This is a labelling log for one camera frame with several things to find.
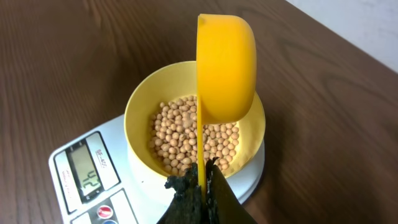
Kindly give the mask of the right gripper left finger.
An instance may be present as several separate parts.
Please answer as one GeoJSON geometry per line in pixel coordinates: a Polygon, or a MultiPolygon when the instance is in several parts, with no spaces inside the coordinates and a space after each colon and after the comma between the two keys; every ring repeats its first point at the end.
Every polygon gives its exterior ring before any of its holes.
{"type": "Polygon", "coordinates": [[[175,193],[157,224],[200,224],[202,198],[197,164],[193,163],[183,176],[169,176],[164,186],[166,189],[173,188],[175,193]]]}

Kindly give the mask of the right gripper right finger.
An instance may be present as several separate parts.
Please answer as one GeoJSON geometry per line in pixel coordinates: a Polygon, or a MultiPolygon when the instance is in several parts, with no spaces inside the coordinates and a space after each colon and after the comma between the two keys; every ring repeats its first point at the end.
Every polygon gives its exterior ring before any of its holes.
{"type": "Polygon", "coordinates": [[[206,162],[206,209],[211,224],[256,224],[239,203],[215,159],[206,162]]]}

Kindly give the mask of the yellow measuring scoop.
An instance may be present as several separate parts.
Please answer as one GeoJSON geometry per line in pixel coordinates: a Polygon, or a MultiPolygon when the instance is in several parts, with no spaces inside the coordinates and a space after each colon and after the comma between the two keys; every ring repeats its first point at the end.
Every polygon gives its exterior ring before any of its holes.
{"type": "Polygon", "coordinates": [[[264,160],[261,136],[266,130],[264,108],[255,92],[257,58],[254,34],[238,16],[200,14],[197,30],[198,127],[240,121],[246,125],[247,151],[242,168],[227,183],[243,203],[259,183],[264,160]]]}

